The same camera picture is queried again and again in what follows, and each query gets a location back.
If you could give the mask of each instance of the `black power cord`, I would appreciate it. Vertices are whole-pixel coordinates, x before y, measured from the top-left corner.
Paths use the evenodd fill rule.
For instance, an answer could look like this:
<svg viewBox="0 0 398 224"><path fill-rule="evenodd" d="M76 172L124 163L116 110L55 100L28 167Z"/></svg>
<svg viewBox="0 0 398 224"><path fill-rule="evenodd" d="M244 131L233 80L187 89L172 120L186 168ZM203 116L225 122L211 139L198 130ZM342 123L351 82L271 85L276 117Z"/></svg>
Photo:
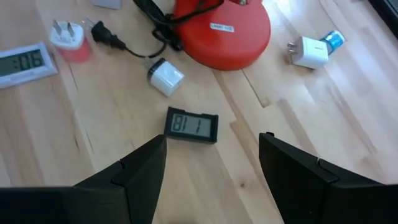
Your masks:
<svg viewBox="0 0 398 224"><path fill-rule="evenodd" d="M165 15L152 0L133 1L137 4L138 8L140 8L155 24L155 29L152 31L152 35L157 40L163 43L163 46L160 48L160 50L151 55L137 54L130 50L126 46L126 44L117 37L117 35L112 34L111 31L104 26L104 23L102 21L99 21L96 24L92 24L93 27L91 28L91 34L95 42L104 43L105 45L108 45L112 48L126 50L131 55L139 58L157 57L166 49L167 45L171 46L171 48L176 51L183 50L182 41L180 40L180 37L175 33L174 26L186 22L195 16L198 16L210 10L214 10L224 3L224 0L219 0L219 2L215 5L201 9L206 0L200 0L197 8L193 13L189 13L185 16L173 19L172 14Z"/></svg>

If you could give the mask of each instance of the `digital thermometer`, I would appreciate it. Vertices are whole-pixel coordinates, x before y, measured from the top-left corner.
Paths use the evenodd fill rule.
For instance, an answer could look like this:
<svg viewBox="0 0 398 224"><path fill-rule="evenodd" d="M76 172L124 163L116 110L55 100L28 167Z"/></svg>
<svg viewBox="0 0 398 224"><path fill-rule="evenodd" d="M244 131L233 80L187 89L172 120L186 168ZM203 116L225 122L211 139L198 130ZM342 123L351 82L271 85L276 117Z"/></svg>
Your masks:
<svg viewBox="0 0 398 224"><path fill-rule="evenodd" d="M0 88L57 73L43 42L0 52Z"/></svg>
<svg viewBox="0 0 398 224"><path fill-rule="evenodd" d="M164 134L187 141L217 142L218 115L188 113L169 107Z"/></svg>

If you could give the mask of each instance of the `light wood grain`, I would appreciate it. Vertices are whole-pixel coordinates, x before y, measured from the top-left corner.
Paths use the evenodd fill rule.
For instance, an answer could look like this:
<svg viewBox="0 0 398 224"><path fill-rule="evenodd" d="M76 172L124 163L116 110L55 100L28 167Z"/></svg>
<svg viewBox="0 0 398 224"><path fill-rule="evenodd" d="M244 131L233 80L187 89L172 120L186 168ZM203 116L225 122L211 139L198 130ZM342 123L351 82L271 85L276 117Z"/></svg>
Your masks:
<svg viewBox="0 0 398 224"><path fill-rule="evenodd" d="M171 12L174 1L157 1ZM0 90L0 186L71 185L162 133L168 106L220 116L212 146L168 141L154 223L282 223L257 158L260 132L385 184L398 183L398 42L367 1L267 0L268 48L221 72L187 54L163 57L186 74L166 98L142 60L97 45L89 62ZM160 47L131 0L120 11L86 0L0 0L0 49L44 40L52 19L102 20L130 48ZM286 43L338 29L347 42L324 68L290 64Z"/></svg>

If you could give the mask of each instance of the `red lamp base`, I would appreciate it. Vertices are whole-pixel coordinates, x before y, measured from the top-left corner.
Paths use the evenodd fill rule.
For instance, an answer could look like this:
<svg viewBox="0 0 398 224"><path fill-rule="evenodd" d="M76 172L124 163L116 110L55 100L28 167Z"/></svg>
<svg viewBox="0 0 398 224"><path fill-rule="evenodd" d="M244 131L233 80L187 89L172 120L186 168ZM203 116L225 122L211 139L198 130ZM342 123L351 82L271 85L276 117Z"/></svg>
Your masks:
<svg viewBox="0 0 398 224"><path fill-rule="evenodd" d="M207 0L208 7L218 0ZM199 0L177 0L175 17L193 12ZM271 23L261 0L224 0L217 9L196 16L177 27L187 54L218 70L239 70L252 64L266 49Z"/></svg>

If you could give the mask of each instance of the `sticker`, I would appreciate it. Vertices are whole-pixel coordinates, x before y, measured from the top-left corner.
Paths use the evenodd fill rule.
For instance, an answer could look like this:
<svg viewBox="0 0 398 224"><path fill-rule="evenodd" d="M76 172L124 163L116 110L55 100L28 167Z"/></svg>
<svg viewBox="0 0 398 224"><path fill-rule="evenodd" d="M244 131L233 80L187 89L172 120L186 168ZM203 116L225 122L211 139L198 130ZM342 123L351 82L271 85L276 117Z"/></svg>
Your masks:
<svg viewBox="0 0 398 224"><path fill-rule="evenodd" d="M225 31L225 32L235 32L235 29L233 26L227 26L227 25L223 25L223 24L215 24L212 22L210 23L210 28Z"/></svg>

